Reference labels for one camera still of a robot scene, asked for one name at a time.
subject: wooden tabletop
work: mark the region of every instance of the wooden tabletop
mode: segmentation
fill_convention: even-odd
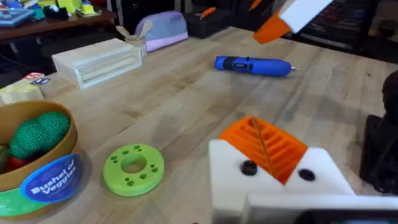
[[[288,78],[218,71],[216,55],[281,58],[300,70]],[[358,177],[362,133],[368,114],[383,114],[382,83],[397,69],[291,40],[260,45],[230,28],[149,53],[141,68],[84,90],[52,75],[46,95],[71,109],[91,175],[77,197],[35,222],[210,223],[208,141],[249,114],[324,147],[357,194],[375,194]],[[104,160],[134,142],[162,152],[165,175],[143,196],[118,197],[104,185]]]
[[[95,11],[101,10],[101,15],[91,17],[81,17],[73,14],[68,20],[59,19],[44,19],[37,22],[23,22],[17,27],[2,27],[0,28],[0,40],[9,39],[13,37],[20,37],[31,34],[38,34],[45,31],[63,29],[67,27],[75,27],[83,24],[92,24],[96,22],[109,21],[117,17],[113,12],[110,12],[102,7],[96,6]]]

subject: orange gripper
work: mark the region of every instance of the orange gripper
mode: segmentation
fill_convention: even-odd
[[[247,116],[219,136],[285,184],[307,150],[301,141],[253,116]]]

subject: bushel of veggies label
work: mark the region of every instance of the bushel of veggies label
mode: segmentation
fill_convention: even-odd
[[[77,191],[82,176],[81,157],[70,154],[33,172],[23,181],[21,193],[36,202],[60,202]]]

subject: green toy vegetable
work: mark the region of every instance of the green toy vegetable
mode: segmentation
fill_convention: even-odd
[[[53,149],[67,133],[70,120],[59,112],[46,112],[23,122],[10,143],[10,155],[29,159],[38,152]]]

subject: blue screwdriver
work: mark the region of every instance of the blue screwdriver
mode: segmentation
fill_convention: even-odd
[[[218,70],[234,70],[270,77],[286,77],[292,70],[298,70],[290,63],[279,59],[232,56],[217,56],[214,67]]]

